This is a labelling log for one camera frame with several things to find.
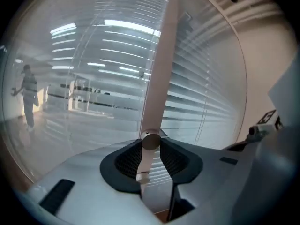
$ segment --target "black mesh grille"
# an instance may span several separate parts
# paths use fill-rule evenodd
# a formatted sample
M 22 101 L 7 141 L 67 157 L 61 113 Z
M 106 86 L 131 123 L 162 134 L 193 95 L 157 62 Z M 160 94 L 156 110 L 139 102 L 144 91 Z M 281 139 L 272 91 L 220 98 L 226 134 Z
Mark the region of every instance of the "black mesh grille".
M 160 146 L 160 157 L 170 176 L 185 169 L 189 162 L 187 156 L 173 149 L 171 146 Z
M 136 179 L 137 168 L 141 160 L 141 146 L 134 146 L 116 157 L 115 166 L 120 173 Z

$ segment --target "black slot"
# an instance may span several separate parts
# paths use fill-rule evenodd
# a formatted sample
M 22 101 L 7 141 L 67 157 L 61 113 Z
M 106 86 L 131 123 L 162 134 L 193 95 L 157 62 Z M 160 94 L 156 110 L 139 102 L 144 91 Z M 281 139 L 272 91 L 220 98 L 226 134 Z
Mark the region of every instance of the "black slot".
M 221 157 L 220 161 L 225 162 L 225 163 L 229 163 L 232 165 L 236 165 L 238 163 L 238 160 L 233 159 L 233 158 L 229 158 L 229 157 Z
M 60 206 L 63 204 L 67 195 L 71 191 L 75 182 L 61 179 L 51 191 L 43 198 L 39 205 L 46 211 L 55 215 L 59 210 Z

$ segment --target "person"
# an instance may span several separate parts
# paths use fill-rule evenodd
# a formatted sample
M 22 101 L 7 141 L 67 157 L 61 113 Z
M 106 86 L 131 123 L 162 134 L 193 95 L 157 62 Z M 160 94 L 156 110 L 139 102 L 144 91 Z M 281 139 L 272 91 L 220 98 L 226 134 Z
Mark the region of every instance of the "person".
M 12 95 L 16 96 L 20 91 L 23 90 L 23 102 L 27 130 L 31 132 L 34 129 L 33 104 L 38 106 L 37 81 L 34 77 L 34 74 L 30 70 L 30 65 L 26 64 L 22 73 L 24 73 L 25 76 L 21 88 L 19 90 L 15 90 Z

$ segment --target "white wall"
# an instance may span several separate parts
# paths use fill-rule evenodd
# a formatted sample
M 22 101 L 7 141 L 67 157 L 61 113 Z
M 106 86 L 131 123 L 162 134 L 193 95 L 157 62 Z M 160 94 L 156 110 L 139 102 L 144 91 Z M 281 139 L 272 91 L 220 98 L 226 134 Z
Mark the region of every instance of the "white wall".
M 283 17 L 255 20 L 236 27 L 247 71 L 247 104 L 238 137 L 243 141 L 250 126 L 274 109 L 268 91 L 293 60 L 297 45 Z

